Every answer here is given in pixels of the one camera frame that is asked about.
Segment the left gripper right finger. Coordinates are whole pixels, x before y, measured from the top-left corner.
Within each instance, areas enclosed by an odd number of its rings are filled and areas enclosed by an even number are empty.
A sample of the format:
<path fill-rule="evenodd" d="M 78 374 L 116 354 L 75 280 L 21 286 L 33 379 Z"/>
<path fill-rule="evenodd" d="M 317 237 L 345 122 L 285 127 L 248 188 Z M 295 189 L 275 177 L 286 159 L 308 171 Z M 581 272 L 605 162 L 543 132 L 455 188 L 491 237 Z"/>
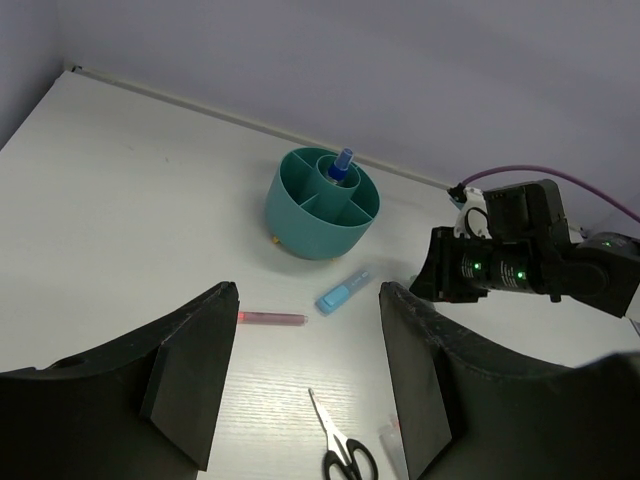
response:
<path fill-rule="evenodd" d="M 569 368 L 503 347 L 395 282 L 381 324 L 412 479 L 635 479 L 639 357 Z"/>

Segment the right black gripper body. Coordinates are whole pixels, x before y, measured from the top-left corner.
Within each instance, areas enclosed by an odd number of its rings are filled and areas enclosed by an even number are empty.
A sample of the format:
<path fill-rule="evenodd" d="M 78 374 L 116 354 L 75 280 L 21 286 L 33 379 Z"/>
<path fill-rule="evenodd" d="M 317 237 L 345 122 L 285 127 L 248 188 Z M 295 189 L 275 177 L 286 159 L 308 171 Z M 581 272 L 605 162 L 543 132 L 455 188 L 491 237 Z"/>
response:
<path fill-rule="evenodd" d="M 570 249 L 558 185 L 549 179 L 483 193 L 488 236 L 431 232 L 425 263 L 409 291 L 430 302 L 476 303 L 491 290 L 564 295 L 554 275 Z"/>

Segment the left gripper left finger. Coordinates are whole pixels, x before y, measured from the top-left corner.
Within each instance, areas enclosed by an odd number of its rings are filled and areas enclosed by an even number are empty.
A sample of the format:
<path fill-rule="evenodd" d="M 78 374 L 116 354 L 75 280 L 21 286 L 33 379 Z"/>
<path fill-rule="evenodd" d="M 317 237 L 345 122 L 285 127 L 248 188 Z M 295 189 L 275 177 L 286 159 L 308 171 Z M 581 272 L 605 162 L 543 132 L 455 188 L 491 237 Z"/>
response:
<path fill-rule="evenodd" d="M 239 312 L 232 282 L 44 369 L 1 376 L 5 479 L 194 479 L 208 468 Z"/>

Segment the red thin pen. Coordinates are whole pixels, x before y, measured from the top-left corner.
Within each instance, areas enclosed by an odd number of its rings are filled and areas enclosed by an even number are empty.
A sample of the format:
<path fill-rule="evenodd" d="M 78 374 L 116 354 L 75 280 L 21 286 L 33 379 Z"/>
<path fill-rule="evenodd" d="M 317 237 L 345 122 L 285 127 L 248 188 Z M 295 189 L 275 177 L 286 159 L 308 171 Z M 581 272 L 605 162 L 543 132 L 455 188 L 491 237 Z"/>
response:
<path fill-rule="evenodd" d="M 378 433 L 380 443 L 396 478 L 408 480 L 408 471 L 398 417 L 390 416 L 388 421 L 379 429 Z"/>

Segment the red transparent pen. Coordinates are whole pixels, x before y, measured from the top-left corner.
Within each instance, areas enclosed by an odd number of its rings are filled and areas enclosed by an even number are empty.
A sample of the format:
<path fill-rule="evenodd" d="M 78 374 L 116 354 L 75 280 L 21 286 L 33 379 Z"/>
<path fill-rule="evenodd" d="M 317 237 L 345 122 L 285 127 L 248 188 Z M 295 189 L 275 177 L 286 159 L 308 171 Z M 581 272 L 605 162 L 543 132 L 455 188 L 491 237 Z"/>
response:
<path fill-rule="evenodd" d="M 239 324 L 269 325 L 269 326 L 304 326 L 308 319 L 301 314 L 265 313 L 265 312 L 239 312 L 237 316 Z"/>

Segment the small blue-capped glue bottle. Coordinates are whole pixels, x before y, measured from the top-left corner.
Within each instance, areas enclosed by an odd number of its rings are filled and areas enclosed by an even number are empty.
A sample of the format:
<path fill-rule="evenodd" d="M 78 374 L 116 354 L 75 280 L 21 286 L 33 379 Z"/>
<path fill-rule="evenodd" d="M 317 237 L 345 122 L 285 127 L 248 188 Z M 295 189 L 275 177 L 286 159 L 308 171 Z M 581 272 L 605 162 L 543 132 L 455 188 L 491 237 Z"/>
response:
<path fill-rule="evenodd" d="M 334 184 L 341 183 L 348 174 L 353 157 L 350 148 L 342 149 L 327 169 L 326 178 Z"/>

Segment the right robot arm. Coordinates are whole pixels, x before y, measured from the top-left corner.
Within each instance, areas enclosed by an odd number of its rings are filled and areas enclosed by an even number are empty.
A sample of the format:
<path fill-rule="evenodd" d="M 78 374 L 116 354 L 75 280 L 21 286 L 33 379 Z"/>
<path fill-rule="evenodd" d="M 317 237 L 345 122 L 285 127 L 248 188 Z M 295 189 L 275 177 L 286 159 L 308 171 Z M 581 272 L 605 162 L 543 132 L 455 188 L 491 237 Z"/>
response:
<path fill-rule="evenodd" d="M 431 302 L 475 303 L 492 290 L 569 296 L 632 319 L 639 297 L 639 242 L 602 232 L 570 239 L 557 184 L 549 179 L 483 195 L 488 234 L 433 229 L 424 266 L 410 291 Z"/>

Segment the teal round desk organizer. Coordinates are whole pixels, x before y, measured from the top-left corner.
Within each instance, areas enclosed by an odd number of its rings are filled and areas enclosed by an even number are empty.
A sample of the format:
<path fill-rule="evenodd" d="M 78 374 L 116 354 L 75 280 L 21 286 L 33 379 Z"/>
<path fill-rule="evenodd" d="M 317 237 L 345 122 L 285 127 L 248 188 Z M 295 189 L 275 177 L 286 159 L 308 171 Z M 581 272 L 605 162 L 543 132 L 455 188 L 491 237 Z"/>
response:
<path fill-rule="evenodd" d="M 380 209 L 378 190 L 357 164 L 336 185 L 326 172 L 336 154 L 302 147 L 281 160 L 265 203 L 266 226 L 289 252 L 327 260 L 351 250 Z"/>

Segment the black handled scissors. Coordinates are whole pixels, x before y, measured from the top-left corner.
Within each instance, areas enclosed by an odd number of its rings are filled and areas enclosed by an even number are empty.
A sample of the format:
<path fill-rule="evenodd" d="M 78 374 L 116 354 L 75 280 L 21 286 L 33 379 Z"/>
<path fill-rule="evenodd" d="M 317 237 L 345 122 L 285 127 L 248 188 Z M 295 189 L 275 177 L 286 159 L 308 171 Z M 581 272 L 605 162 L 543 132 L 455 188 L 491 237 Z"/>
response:
<path fill-rule="evenodd" d="M 379 479 L 379 468 L 369 449 L 359 440 L 347 437 L 335 425 L 312 388 L 307 389 L 316 416 L 326 437 L 326 452 L 322 460 L 324 479 L 331 478 L 335 467 L 343 479 Z"/>

